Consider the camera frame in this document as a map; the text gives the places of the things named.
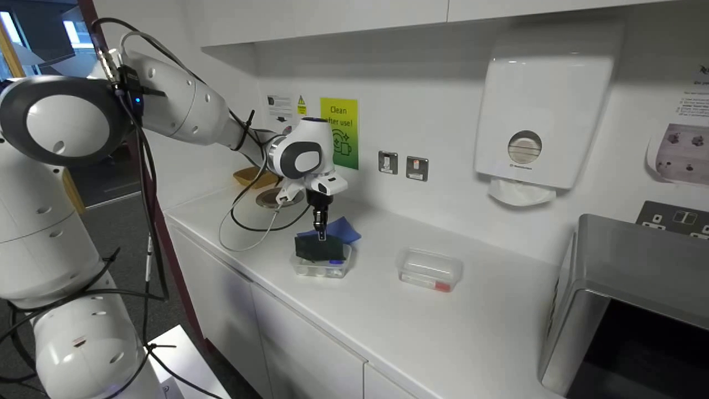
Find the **white countertop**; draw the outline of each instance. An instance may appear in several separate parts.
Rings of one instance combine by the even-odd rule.
[[[557,396],[536,380],[553,265],[336,196],[331,219],[345,214],[362,233],[354,267],[345,280],[299,277],[291,265],[293,236],[311,231],[313,218],[269,234],[254,251],[232,252],[218,234],[232,196],[194,201],[170,219],[402,388],[449,399]],[[270,219],[251,205],[240,205],[237,214],[260,225]],[[232,247],[258,236],[224,222],[221,242]],[[407,247],[461,259],[461,283],[436,292],[398,281],[397,265]]]

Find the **sticker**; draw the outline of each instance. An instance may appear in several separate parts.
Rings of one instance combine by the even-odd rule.
[[[357,99],[321,97],[321,118],[331,122],[335,137],[335,164],[360,168],[360,111]]]
[[[303,96],[297,97],[297,114],[307,114],[307,104]]]
[[[295,124],[295,101],[291,96],[266,96],[269,101],[269,127],[273,130],[286,130]]]
[[[681,118],[709,118],[709,67],[701,67],[679,104]]]

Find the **small box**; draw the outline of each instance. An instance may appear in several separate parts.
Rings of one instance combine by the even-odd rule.
[[[439,292],[449,292],[463,277],[463,262],[428,252],[407,251],[398,265],[398,280],[426,286]]]
[[[307,262],[303,256],[293,254],[291,264],[297,274],[303,277],[326,277],[326,280],[343,280],[354,264],[354,245],[343,245],[343,262]]]

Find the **cabinet door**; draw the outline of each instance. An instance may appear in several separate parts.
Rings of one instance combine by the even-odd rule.
[[[553,14],[574,8],[603,8],[623,4],[645,4],[668,0],[449,0],[448,19],[484,19],[504,16]]]
[[[251,281],[182,233],[175,251],[202,332],[262,396],[270,396]]]
[[[186,3],[197,45],[237,45],[446,22],[448,0]]]
[[[405,390],[402,390],[397,384],[393,384],[387,376],[383,376],[379,369],[365,366],[365,399],[414,399]]]
[[[275,399],[362,399],[364,362],[286,304],[254,290]]]

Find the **black cable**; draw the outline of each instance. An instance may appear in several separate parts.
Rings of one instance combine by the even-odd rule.
[[[14,305],[6,305],[6,308],[11,311],[11,324],[15,324],[15,321],[18,321],[18,311],[15,311]],[[14,345],[15,345],[15,353],[22,357],[22,362],[33,369],[33,374],[38,374],[36,362],[33,362],[33,357],[28,354],[28,351],[24,348],[18,329],[11,332],[11,341],[14,341]]]
[[[28,380],[21,380],[21,384],[15,384],[15,386],[22,386],[22,388],[26,388],[26,390],[33,390],[36,395],[46,396],[46,392],[45,392],[45,390],[39,390],[38,386],[33,386],[33,384],[28,384]]]
[[[94,22],[88,24],[88,28],[95,32],[98,26],[99,26],[99,24],[106,24],[106,22],[127,26],[131,32],[140,35],[140,37],[146,39],[153,49],[158,49],[161,55],[166,55],[170,61],[175,61],[178,67],[182,67],[189,76],[193,76],[194,80],[203,82],[194,71],[190,71],[190,68],[189,68],[172,51],[169,51],[160,39],[155,39],[153,35],[135,28],[132,24],[129,24],[129,22],[125,22],[125,19],[117,19],[117,18],[98,18],[98,19],[94,19]],[[248,118],[248,124],[244,124],[231,108],[228,108],[228,112],[231,112],[231,118],[244,129],[244,137],[241,137],[241,141],[237,143],[237,148],[241,148],[245,136],[248,136],[251,139],[254,139],[254,137],[251,136],[253,112],[251,112],[251,118]],[[155,223],[153,223],[153,222],[155,222],[155,214],[158,214],[158,172],[155,172],[155,159],[153,159],[153,150],[150,150],[150,143],[148,143],[148,139],[146,139],[146,136],[144,136],[144,130],[142,130],[140,120],[132,118],[132,114],[131,114],[131,120],[132,120],[132,124],[138,127],[138,148],[140,148],[140,154],[142,154],[142,158],[140,158],[140,174],[142,174],[142,189],[144,189],[144,205],[146,205],[146,213],[148,213],[148,223],[150,223],[150,225],[148,225],[148,233],[150,233],[150,236],[153,236],[153,247],[155,247],[153,252],[146,252],[146,254],[148,254],[148,256],[155,254],[158,274],[160,274],[160,286],[161,286],[161,296],[169,296],[169,286],[166,286],[166,273],[163,273],[163,262],[161,262],[163,256],[161,256],[160,234],[158,234],[158,227],[155,227]],[[150,308],[148,308],[148,296],[153,296],[153,294],[150,294],[150,280],[148,280],[148,273],[146,273],[144,294],[142,294],[142,300],[144,300],[142,343],[146,345],[148,354],[142,359],[142,364],[140,364],[140,367],[135,369],[135,374],[132,374],[117,392],[110,395],[110,399],[117,396],[120,392],[125,392],[125,390],[135,380],[135,376],[144,369],[148,357],[153,357],[169,374],[172,374],[172,376],[180,378],[182,384],[194,388],[197,392],[202,392],[202,395],[207,395],[207,396],[220,399],[218,395],[213,395],[213,392],[209,392],[209,390],[190,384],[189,378],[180,376],[178,372],[172,372],[172,369],[153,353],[155,345],[148,345],[148,343],[146,343],[146,321],[148,321],[148,311],[150,311]]]
[[[125,390],[129,390],[129,386],[138,378],[138,374],[142,372],[142,367],[146,367],[146,362],[148,362],[148,353],[142,357],[138,369],[131,374],[131,378],[120,388],[116,390],[112,395],[109,395],[106,399],[116,399],[117,395],[122,395]]]
[[[240,227],[251,231],[251,233],[286,231],[286,227],[291,227],[293,223],[297,223],[297,222],[311,210],[311,204],[307,204],[295,219],[291,219],[291,222],[284,223],[284,225],[275,225],[275,227],[254,227],[254,225],[248,225],[248,223],[240,222],[240,218],[237,218],[237,213],[234,213],[240,199],[264,177],[264,172],[266,172],[266,164],[262,164],[260,172],[258,172],[258,174],[237,192],[237,196],[231,201],[228,214],[231,214],[231,219],[232,219]]]
[[[22,317],[21,321],[14,321],[14,326],[0,335],[0,343],[2,343],[4,338],[9,338],[14,332],[18,332],[28,319],[32,319],[32,317]],[[0,374],[0,384],[24,384],[24,380],[28,380],[28,378],[33,378],[33,376],[36,376],[36,374],[22,374],[22,376],[4,376],[4,374]]]
[[[80,296],[83,292],[86,292],[98,280],[103,280],[103,274],[106,274],[106,271],[109,271],[110,264],[116,262],[117,252],[120,252],[120,247],[116,247],[116,251],[104,259],[104,265],[103,265],[99,273],[95,273],[83,288],[78,288],[75,292],[70,292],[70,294],[67,294],[67,296],[62,296],[62,300],[55,300],[55,301],[50,301],[50,304],[46,304],[46,305],[36,305],[36,308],[21,308],[21,305],[14,305],[14,304],[9,304],[9,305],[11,305],[15,312],[33,312],[33,314],[45,312],[45,311],[50,311],[50,308],[59,308],[59,305],[78,300],[78,296]]]
[[[122,296],[146,296],[144,292],[140,290],[127,290],[127,288],[95,288],[95,290],[86,290],[85,294],[80,294],[78,300],[83,296],[99,296],[99,294],[122,294]],[[148,300],[153,301],[163,301],[169,296],[160,296],[160,294],[148,294]]]
[[[203,388],[199,388],[199,386],[194,386],[194,384],[190,384],[189,378],[184,378],[184,376],[180,376],[175,369],[170,369],[155,353],[153,353],[153,348],[148,348],[148,354],[161,366],[161,369],[166,369],[169,374],[172,374],[178,380],[182,380],[184,386],[189,386],[189,388],[193,388],[193,390],[197,390],[197,392],[202,392],[203,396],[216,396],[216,399],[221,399],[220,395],[213,395],[213,392],[209,392],[209,390],[203,390]]]
[[[203,82],[193,68],[189,68],[169,47],[163,47],[158,37],[153,37],[150,32],[144,32],[140,31],[138,26],[120,19],[120,18],[95,18],[90,24],[88,24],[88,31],[90,32],[98,32],[98,28],[103,24],[120,24],[129,31],[132,31],[135,35],[140,35],[142,39],[146,39],[155,51],[160,51],[161,55],[166,55],[170,61],[175,61],[180,68],[184,68],[189,76],[193,76],[194,80]],[[228,112],[234,118],[234,122],[245,130],[245,124],[244,120],[240,120],[231,108]]]

